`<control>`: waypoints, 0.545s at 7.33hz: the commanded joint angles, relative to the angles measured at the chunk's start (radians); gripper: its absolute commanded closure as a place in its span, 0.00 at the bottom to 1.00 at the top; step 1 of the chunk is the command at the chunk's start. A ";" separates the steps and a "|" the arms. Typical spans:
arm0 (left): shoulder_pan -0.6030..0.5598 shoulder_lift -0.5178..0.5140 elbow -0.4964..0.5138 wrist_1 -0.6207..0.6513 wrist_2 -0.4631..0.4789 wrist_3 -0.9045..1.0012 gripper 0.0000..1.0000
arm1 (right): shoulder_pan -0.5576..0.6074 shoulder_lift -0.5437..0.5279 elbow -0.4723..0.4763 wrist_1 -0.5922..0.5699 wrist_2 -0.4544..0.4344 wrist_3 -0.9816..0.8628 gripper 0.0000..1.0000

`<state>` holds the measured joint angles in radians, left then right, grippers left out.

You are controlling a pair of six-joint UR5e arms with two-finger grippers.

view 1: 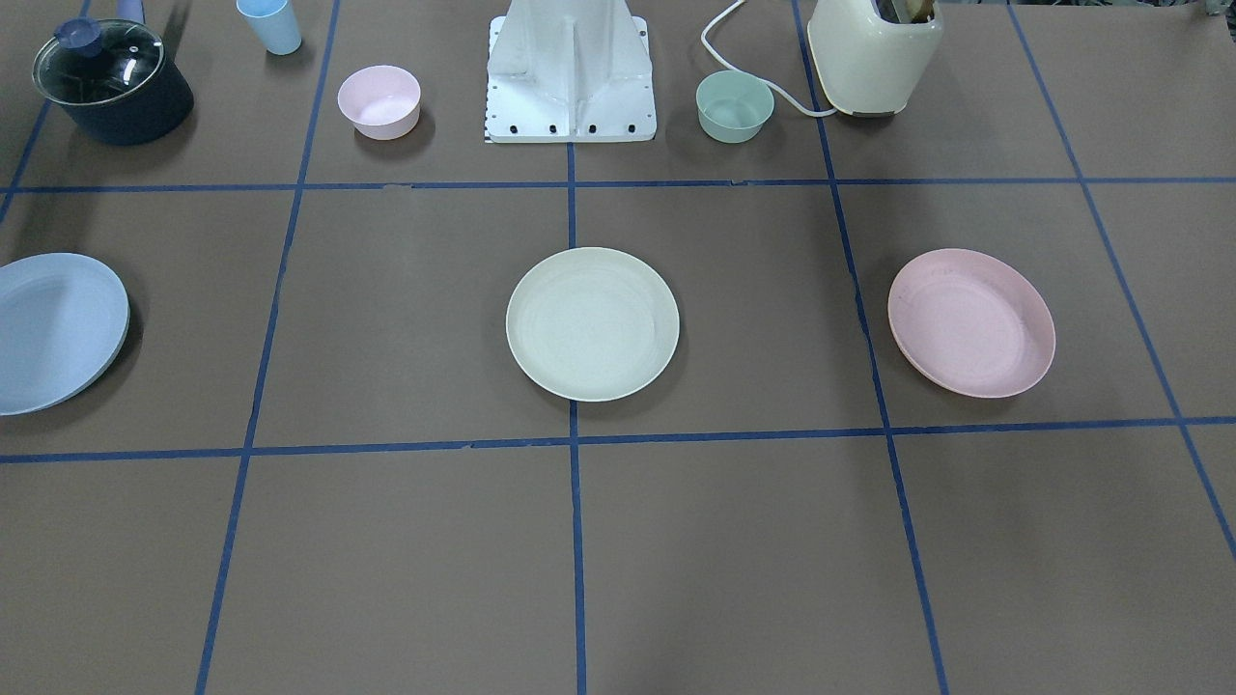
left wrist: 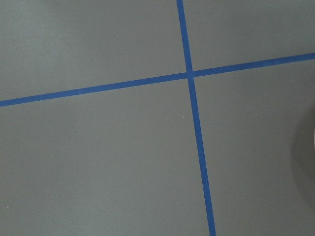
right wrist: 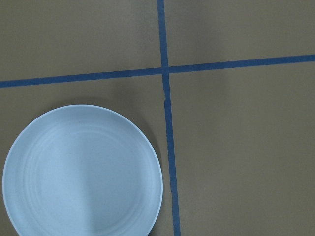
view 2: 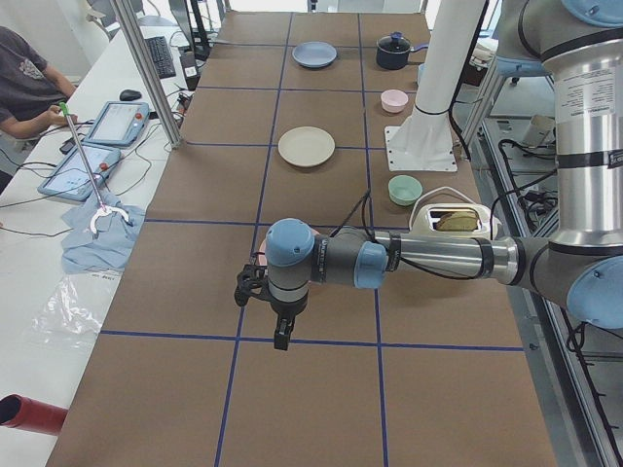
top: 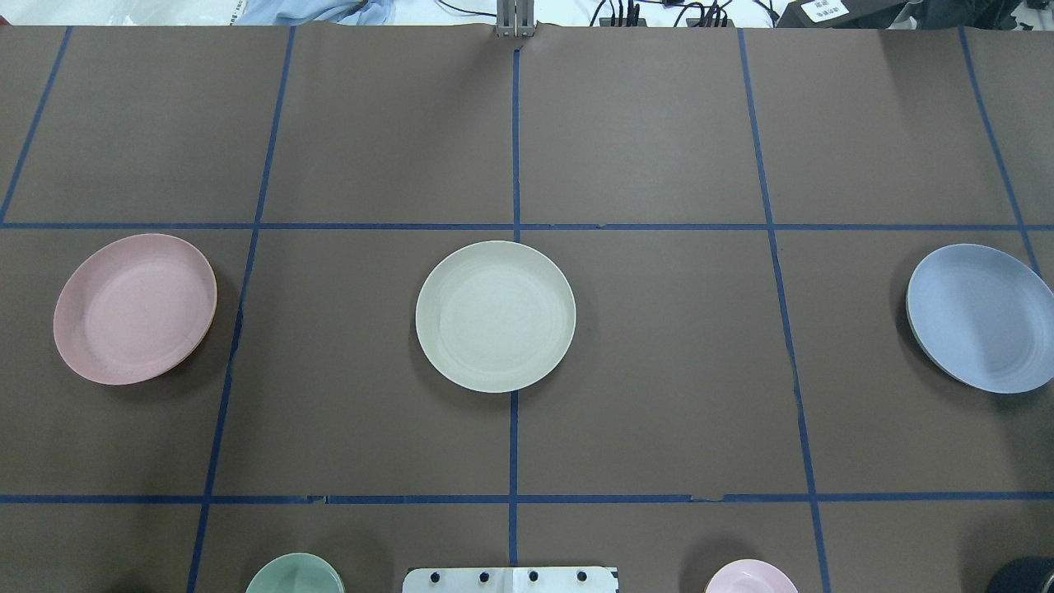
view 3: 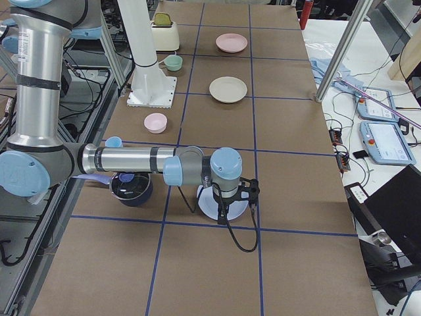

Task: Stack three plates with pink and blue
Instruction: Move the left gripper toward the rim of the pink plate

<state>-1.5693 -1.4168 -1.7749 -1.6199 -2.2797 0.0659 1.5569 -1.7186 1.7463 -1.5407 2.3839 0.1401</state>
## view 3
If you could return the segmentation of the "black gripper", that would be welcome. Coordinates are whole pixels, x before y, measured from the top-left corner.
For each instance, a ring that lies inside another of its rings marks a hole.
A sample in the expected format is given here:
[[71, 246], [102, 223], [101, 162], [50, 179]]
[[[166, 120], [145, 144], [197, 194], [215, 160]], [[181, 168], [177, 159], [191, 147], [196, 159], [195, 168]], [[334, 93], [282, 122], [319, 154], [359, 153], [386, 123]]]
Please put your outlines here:
[[220, 186], [212, 183], [213, 198], [218, 204], [217, 223], [228, 224], [228, 213], [230, 205], [234, 202], [246, 201], [250, 210], [252, 219], [255, 220], [255, 212], [259, 203], [259, 182], [257, 179], [239, 178], [239, 184], [234, 193], [223, 192]]

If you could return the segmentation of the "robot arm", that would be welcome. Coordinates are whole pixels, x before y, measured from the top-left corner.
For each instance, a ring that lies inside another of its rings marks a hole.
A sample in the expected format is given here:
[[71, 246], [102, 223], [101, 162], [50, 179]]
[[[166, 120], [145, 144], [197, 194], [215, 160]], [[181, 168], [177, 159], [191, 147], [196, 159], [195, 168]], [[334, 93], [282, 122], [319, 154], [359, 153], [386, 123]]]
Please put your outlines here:
[[16, 129], [1, 154], [1, 186], [32, 197], [68, 178], [93, 172], [162, 174], [169, 186], [211, 188], [217, 221], [228, 224], [230, 205], [259, 202], [259, 183], [242, 177], [241, 155], [223, 147], [206, 156], [198, 147], [97, 147], [57, 136], [62, 54], [67, 37], [100, 38], [99, 1], [13, 1], [17, 23]]

